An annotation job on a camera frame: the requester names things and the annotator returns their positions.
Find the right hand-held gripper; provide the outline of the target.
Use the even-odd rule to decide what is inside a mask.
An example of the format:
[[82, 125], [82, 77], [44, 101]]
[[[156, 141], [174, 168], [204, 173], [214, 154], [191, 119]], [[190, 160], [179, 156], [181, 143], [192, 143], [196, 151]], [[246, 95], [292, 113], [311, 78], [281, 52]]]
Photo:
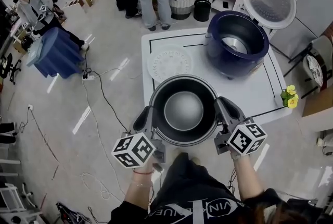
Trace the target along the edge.
[[225, 153], [230, 147], [241, 156], [249, 155], [259, 149], [267, 138], [263, 128], [245, 117], [242, 110], [231, 100], [217, 97], [214, 100], [215, 117], [218, 122], [226, 125], [237, 125], [234, 130], [218, 132], [214, 144], [218, 154]]

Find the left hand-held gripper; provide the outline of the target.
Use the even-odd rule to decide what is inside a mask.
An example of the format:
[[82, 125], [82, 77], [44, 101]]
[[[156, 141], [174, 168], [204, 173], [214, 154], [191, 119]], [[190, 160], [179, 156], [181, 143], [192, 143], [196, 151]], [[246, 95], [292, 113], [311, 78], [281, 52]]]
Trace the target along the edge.
[[152, 106], [146, 106], [129, 132], [122, 134], [111, 151], [111, 155], [125, 168], [145, 166], [149, 160], [160, 166], [166, 159], [167, 141], [153, 123]]

